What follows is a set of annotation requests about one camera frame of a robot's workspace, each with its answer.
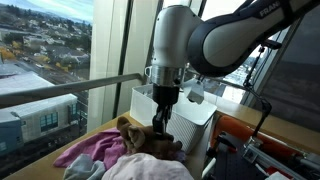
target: car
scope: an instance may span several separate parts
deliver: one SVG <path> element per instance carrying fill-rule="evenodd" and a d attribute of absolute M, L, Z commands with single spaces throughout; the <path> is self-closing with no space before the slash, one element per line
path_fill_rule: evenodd
<path fill-rule="evenodd" d="M 41 64 L 36 63 L 35 65 L 36 65 L 38 68 L 41 68 L 41 69 L 44 68 L 44 66 L 41 65 Z"/>
<path fill-rule="evenodd" d="M 23 57 L 22 59 L 26 62 L 30 62 L 30 59 L 28 57 Z"/>

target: pink towel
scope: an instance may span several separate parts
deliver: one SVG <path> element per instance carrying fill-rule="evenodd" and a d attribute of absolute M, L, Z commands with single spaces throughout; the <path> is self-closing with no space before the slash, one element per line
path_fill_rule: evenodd
<path fill-rule="evenodd" d="M 108 170 L 119 157 L 126 154 L 126 149 L 122 144 L 120 132 L 116 128 L 112 128 L 74 144 L 63 152 L 53 165 L 66 168 L 80 154 L 89 154 L 93 161 L 103 161 L 106 170 Z"/>

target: metal railing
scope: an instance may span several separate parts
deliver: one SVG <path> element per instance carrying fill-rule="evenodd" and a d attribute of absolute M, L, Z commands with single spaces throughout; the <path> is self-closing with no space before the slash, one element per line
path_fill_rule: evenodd
<path fill-rule="evenodd" d="M 134 73 L 110 78 L 74 82 L 45 88 L 1 94 L 0 109 L 135 79 L 142 81 L 141 74 Z"/>

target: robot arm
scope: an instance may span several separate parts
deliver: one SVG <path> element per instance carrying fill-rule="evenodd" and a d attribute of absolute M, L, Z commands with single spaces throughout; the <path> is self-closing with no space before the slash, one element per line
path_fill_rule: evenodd
<path fill-rule="evenodd" d="M 154 131 L 160 138 L 166 131 L 188 61 L 205 76 L 230 74 L 259 44 L 319 4 L 320 0 L 257 0 L 205 22 L 188 7 L 162 10 L 155 27 L 151 68 L 153 100 L 158 104 Z"/>

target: brown stuffed animal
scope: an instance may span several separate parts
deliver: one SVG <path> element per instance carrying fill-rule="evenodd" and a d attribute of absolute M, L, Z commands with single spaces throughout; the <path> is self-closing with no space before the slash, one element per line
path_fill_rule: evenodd
<path fill-rule="evenodd" d="M 174 137 L 168 133 L 164 140 L 155 138 L 152 126 L 137 127 L 125 117 L 119 117 L 117 129 L 123 138 L 124 145 L 129 153 L 148 153 L 162 160 L 173 160 L 173 155 L 181 150 L 180 141 L 173 142 Z"/>

